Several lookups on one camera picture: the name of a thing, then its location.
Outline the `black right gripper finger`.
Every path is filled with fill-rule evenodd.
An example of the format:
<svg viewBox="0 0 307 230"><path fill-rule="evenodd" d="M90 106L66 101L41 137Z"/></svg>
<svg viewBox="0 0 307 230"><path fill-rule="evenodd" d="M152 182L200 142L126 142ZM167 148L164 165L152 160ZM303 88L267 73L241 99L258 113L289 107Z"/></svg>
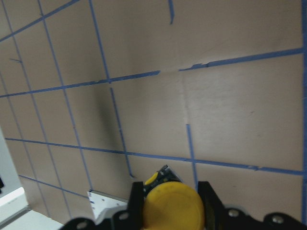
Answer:
<svg viewBox="0 0 307 230"><path fill-rule="evenodd" d="M305 230L307 226L280 212L265 215L262 221L236 207L225 206L209 182L198 182L207 230Z"/></svg>

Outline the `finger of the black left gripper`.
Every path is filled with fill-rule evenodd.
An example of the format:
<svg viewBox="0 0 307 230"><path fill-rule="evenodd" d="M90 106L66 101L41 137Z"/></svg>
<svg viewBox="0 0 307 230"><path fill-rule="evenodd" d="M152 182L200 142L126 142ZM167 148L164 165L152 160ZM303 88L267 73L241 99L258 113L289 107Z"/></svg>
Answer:
<svg viewBox="0 0 307 230"><path fill-rule="evenodd" d="M64 224L62 230L140 230L143 227L143 183L132 184L126 205L107 207L97 220L74 218Z"/></svg>

